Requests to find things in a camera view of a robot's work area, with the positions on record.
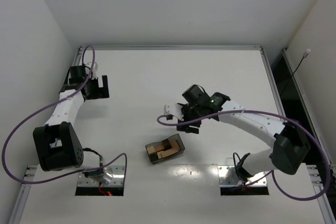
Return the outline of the smoky transparent plastic bin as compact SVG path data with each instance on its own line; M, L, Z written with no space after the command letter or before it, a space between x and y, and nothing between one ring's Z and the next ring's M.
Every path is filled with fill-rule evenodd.
M162 141L147 144L145 149L150 163L155 165L182 155L185 146L180 135L175 134Z

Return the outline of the printed light wood plank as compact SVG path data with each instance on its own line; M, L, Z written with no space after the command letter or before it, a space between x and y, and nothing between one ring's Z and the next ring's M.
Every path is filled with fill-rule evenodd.
M178 148L171 148L166 151L157 152L158 159L169 158L170 156L178 153L180 150Z

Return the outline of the plain light wood plank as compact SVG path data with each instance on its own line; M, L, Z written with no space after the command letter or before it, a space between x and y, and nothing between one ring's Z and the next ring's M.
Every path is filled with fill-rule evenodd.
M160 152L164 150L163 144L151 144L146 147L146 150L149 155L152 155L154 153Z

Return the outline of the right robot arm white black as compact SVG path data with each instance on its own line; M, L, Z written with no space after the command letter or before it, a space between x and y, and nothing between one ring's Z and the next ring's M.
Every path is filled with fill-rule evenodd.
M203 88L194 84L182 96L187 103L175 105L171 115L179 123L189 121L190 124L177 126L178 131L197 134L201 125L199 118L211 115L215 121L233 125L268 145L267 150L245 154L229 170L229 183L233 185L245 183L256 174L269 170L294 175L310 150L303 130L294 124L247 113L227 95L219 92L208 95Z

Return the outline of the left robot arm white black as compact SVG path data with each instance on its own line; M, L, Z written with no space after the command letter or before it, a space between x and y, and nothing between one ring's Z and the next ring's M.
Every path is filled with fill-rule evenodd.
M60 103L44 126L33 131L39 164L45 172L79 168L84 162L83 147L73 127L78 111L87 100L110 97L108 77L103 75L99 86L99 78L88 70L87 66L69 68L70 78L59 92Z

